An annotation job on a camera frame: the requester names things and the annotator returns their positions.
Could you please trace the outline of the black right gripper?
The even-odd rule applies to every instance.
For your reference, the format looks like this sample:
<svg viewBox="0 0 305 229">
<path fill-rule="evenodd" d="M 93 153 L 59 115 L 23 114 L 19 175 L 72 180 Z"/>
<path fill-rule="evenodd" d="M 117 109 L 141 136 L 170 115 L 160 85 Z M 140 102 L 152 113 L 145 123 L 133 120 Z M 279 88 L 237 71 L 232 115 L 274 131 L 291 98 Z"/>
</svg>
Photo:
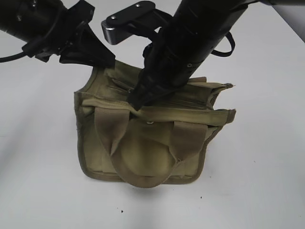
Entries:
<svg viewBox="0 0 305 229">
<path fill-rule="evenodd" d="M 226 28 L 172 24 L 161 28 L 158 35 L 160 40 L 144 49 L 144 69 L 127 97 L 127 102 L 135 110 L 174 92 L 171 87 L 155 84 L 153 78 L 171 86 L 181 86 L 208 55 L 226 56 L 225 52 L 215 50 L 226 37 Z"/>
</svg>

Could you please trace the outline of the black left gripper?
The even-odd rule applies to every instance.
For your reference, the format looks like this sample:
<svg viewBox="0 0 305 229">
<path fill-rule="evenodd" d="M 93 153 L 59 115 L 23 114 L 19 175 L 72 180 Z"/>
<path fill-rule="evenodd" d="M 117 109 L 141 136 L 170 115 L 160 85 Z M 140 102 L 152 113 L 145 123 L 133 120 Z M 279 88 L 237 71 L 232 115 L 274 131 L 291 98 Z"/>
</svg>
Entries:
<svg viewBox="0 0 305 229">
<path fill-rule="evenodd" d="M 90 26 L 92 15 L 57 16 L 45 35 L 37 35 L 22 51 L 26 56 L 48 62 L 60 55 L 62 64 L 114 66 L 115 55 L 98 39 Z"/>
</svg>

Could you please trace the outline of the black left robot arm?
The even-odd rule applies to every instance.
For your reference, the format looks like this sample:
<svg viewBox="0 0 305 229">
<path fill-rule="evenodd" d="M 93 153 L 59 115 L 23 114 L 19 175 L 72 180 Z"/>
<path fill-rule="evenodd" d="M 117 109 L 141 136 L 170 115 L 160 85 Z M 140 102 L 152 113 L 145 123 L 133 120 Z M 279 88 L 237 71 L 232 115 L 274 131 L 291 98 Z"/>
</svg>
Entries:
<svg viewBox="0 0 305 229">
<path fill-rule="evenodd" d="M 2 0 L 1 31 L 25 45 L 20 53 L 0 61 L 27 56 L 48 62 L 52 55 L 57 55 L 62 64 L 114 67 L 115 55 L 89 26 L 94 11 L 95 7 L 84 0 L 69 9 L 60 0 Z"/>
</svg>

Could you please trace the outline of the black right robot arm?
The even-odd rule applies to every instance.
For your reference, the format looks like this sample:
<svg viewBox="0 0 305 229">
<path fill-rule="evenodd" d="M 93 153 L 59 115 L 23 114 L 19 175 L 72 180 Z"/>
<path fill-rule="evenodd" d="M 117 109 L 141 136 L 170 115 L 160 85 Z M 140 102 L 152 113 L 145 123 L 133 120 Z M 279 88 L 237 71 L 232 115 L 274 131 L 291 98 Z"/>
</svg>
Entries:
<svg viewBox="0 0 305 229">
<path fill-rule="evenodd" d="M 164 19 L 158 32 L 136 21 L 136 34 L 151 40 L 143 52 L 144 68 L 127 97 L 135 109 L 174 93 L 209 54 L 228 56 L 215 47 L 253 0 L 183 0 L 174 16 Z"/>
</svg>

